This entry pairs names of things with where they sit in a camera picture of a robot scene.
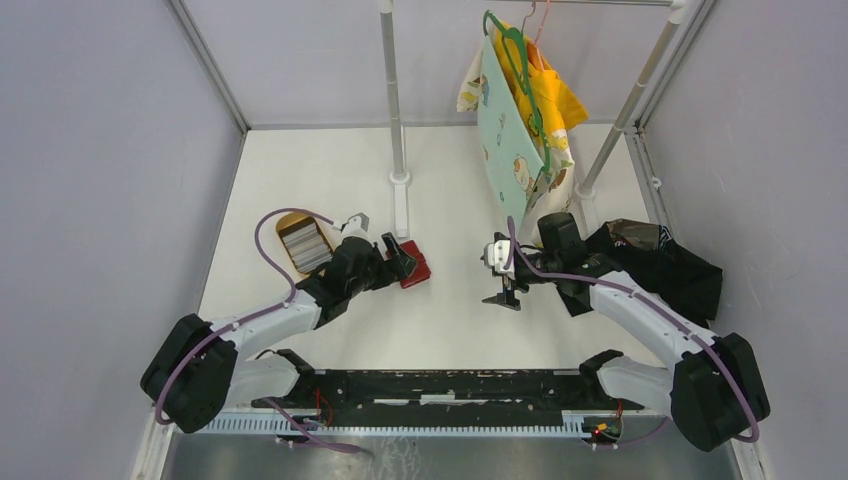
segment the black cloth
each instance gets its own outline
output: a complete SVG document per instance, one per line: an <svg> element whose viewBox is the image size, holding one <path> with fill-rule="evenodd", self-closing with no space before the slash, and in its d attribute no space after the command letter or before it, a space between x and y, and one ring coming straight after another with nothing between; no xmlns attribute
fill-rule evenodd
<svg viewBox="0 0 848 480"><path fill-rule="evenodd" d="M615 220L592 234L586 246L618 262L640 287L659 294L689 321L707 327L707 320L715 320L722 270L678 245L666 227Z"/></svg>

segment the light blue cloth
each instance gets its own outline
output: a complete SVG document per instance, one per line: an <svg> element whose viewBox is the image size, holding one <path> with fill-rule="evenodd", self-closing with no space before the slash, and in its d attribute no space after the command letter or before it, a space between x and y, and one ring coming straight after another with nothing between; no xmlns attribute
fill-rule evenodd
<svg viewBox="0 0 848 480"><path fill-rule="evenodd" d="M492 36L483 42L481 97L477 124L483 140L486 175L504 216L521 225L545 163L539 157L506 83Z"/></svg>

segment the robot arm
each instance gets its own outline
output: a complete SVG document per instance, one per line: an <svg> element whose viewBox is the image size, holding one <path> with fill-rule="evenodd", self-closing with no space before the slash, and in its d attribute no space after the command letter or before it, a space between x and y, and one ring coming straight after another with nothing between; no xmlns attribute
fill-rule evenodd
<svg viewBox="0 0 848 480"><path fill-rule="evenodd" d="M172 372L192 349L213 332L241 319L242 325L235 324L235 328L214 338L189 361L167 392L164 412L183 432L193 433L225 406L287 395L299 377L299 357L271 355L246 360L268 345L326 325L347 311L348 303L359 293L403 280L416 267L415 259L390 233L382 236L390 257L383 259L377 245L365 237L367 227L365 215L351 217L330 261L297 284L297 295L284 308L280 308L284 299L278 299L212 322L196 314L180 319L142 376L142 390L157 400Z"/></svg>
<svg viewBox="0 0 848 480"><path fill-rule="evenodd" d="M555 213L539 220L544 248L527 256L535 271L569 273L601 282L539 277L522 258L507 262L511 242L501 234L486 246L483 260L493 275L500 276L503 291L483 300L511 309L520 309L515 291L526 292L532 284L554 283L572 315L597 310L621 325L645 345L665 365L651 367L635 362L621 352L607 350L584 362L581 374L597 395L608 395L639 403L671 417L681 433L697 448L710 451L748 428L748 420L704 348L693 341L697 336L714 350L741 388L757 421L770 413L756 359L750 344L731 334L719 337L683 318L671 308L674 317L689 332L683 333L667 318L637 297L650 297L626 272L605 255L589 255L580 240L574 219ZM609 282L633 293L606 286Z"/></svg>

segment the white wall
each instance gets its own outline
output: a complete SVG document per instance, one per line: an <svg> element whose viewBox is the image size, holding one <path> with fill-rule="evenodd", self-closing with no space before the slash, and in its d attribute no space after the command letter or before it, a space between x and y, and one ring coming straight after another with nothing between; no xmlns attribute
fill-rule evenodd
<svg viewBox="0 0 848 480"><path fill-rule="evenodd" d="M848 3L722 1L647 127L675 233L725 269L776 479L845 478Z"/></svg>
<svg viewBox="0 0 848 480"><path fill-rule="evenodd" d="M187 0L253 125L388 122L377 0ZM397 0L404 122L473 122L456 93L480 46L483 13L520 25L529 1ZM527 22L535 36L544 1ZM662 7L554 3L545 55L593 120L616 117L668 17Z"/></svg>
<svg viewBox="0 0 848 480"><path fill-rule="evenodd" d="M238 145L164 1L0 4L0 478L128 475Z"/></svg>

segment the pole base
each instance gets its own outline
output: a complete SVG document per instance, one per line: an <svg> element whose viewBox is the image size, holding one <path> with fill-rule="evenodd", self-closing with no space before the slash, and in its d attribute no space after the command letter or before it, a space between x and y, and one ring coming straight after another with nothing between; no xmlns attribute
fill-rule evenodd
<svg viewBox="0 0 848 480"><path fill-rule="evenodd" d="M395 237L409 238L409 197L407 189L412 183L412 175L405 172L401 177L395 176L394 172L389 174L389 182L392 184L394 199Z"/></svg>
<svg viewBox="0 0 848 480"><path fill-rule="evenodd" d="M573 199L577 200L577 208L580 213L577 226L584 240L601 226L598 223L598 214L595 212L595 193L595 187L584 190L582 185L577 185L577 188L574 189Z"/></svg>

